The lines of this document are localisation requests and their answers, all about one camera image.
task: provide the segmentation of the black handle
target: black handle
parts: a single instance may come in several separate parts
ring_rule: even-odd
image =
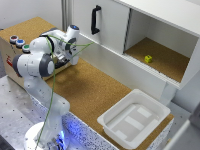
[[[101,10],[101,7],[100,6],[96,6],[96,8],[94,8],[92,10],[92,25],[91,25],[91,31],[92,31],[92,34],[96,34],[98,33],[100,30],[96,28],[96,12]]]

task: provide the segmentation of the green cable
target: green cable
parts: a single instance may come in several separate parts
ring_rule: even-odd
[[[46,39],[47,39],[49,48],[51,49],[51,55],[52,55],[52,59],[53,59],[52,47],[51,47],[50,42],[49,42],[49,40],[48,40],[47,37],[46,37]],[[72,57],[72,58],[74,58],[77,54],[79,54],[80,52],[82,52],[84,49],[86,49],[88,46],[92,45],[93,43],[94,43],[94,42],[91,42],[91,43],[86,44],[86,45],[75,45],[75,44],[71,44],[71,43],[67,43],[67,44],[71,44],[71,45],[75,45],[75,46],[85,46],[84,48],[82,48],[79,52],[77,52],[77,53]],[[39,141],[40,141],[40,138],[41,138],[41,135],[42,135],[44,126],[45,126],[45,124],[46,124],[47,118],[48,118],[48,116],[49,116],[49,112],[50,112],[50,110],[51,110],[51,105],[52,105],[52,102],[53,102],[53,93],[54,93],[55,78],[56,78],[56,74],[55,74],[55,68],[54,68],[54,70],[53,70],[53,87],[52,87],[52,93],[51,93],[51,102],[50,102],[49,110],[48,110],[48,112],[47,112],[47,115],[46,115],[46,118],[45,118],[45,121],[44,121],[42,130],[41,130],[41,132],[40,132],[40,136],[39,136],[39,139],[38,139],[38,141],[37,141],[37,145],[36,145],[36,147],[35,147],[35,150],[36,150],[37,147],[38,147],[38,144],[39,144]]]

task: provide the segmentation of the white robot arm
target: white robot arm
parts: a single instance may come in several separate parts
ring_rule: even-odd
[[[20,77],[24,78],[24,88],[27,93],[47,108],[50,106],[52,89],[42,80],[42,77],[48,77],[54,71],[51,50],[58,58],[58,62],[55,64],[56,68],[68,62],[72,65],[77,64],[78,56],[75,56],[77,50],[76,46],[72,44],[76,43],[79,32],[79,28],[74,25],[68,27],[67,33],[63,33],[58,29],[52,29],[31,41],[29,45],[30,54],[17,55],[13,59],[13,68]],[[56,93],[53,94],[51,111],[39,142],[41,150],[51,149],[49,143],[55,141],[57,136],[62,132],[61,116],[68,113],[69,108],[70,104],[66,99]],[[64,142],[59,149],[66,149]]]

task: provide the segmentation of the yellow cube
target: yellow cube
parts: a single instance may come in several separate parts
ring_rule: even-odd
[[[147,63],[151,63],[152,62],[152,57],[150,55],[145,56],[144,59]]]

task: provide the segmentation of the brown box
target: brown box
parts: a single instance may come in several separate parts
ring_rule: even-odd
[[[15,55],[22,54],[22,50],[16,48],[15,45],[10,44],[10,36],[17,35],[20,39],[25,40],[26,44],[30,44],[30,42],[39,37],[41,33],[54,27],[55,26],[42,18],[36,17],[0,31],[0,50],[6,74],[20,86],[24,86],[23,78],[18,77],[15,73],[12,68],[12,60]],[[62,71],[68,66],[69,65],[65,65],[57,69],[56,73]]]

